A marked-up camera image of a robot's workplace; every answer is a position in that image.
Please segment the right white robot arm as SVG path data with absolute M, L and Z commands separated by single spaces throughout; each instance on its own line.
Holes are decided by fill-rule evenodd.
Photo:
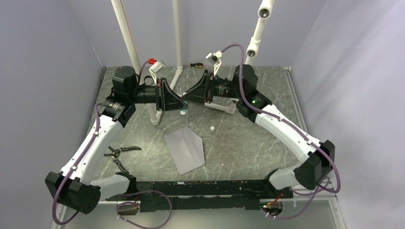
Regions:
M 314 190 L 333 170 L 335 145 L 310 136 L 283 115 L 257 88 L 258 76 L 251 65 L 235 69 L 231 80 L 222 79 L 205 70 L 201 79 L 182 98 L 198 104 L 209 103 L 214 97 L 238 99 L 238 112 L 252 123 L 263 127 L 284 143 L 298 159 L 294 166 L 276 169 L 268 175 L 263 192 L 275 198 L 286 187 L 301 185 Z

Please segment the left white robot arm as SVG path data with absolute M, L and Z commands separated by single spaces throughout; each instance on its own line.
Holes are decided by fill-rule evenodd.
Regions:
M 110 142 L 123 130 L 136 111 L 137 104 L 155 104 L 159 111 L 186 109 L 187 104 L 170 88 L 166 78 L 155 85 L 139 84 L 140 77 L 131 66 L 116 69 L 112 94 L 95 107 L 95 123 L 77 152 L 59 172 L 45 178 L 53 197 L 53 209 L 61 204 L 83 214 L 98 202 L 116 195 L 132 200 L 137 194 L 136 178 L 117 172 L 111 177 L 93 180 L 100 160 Z

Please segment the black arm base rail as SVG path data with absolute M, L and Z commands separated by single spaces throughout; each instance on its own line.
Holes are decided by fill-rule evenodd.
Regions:
M 112 196 L 108 201 L 137 200 L 140 211 L 243 208 L 259 210 L 267 202 L 293 198 L 289 188 L 277 190 L 267 180 L 138 181 L 132 197 Z

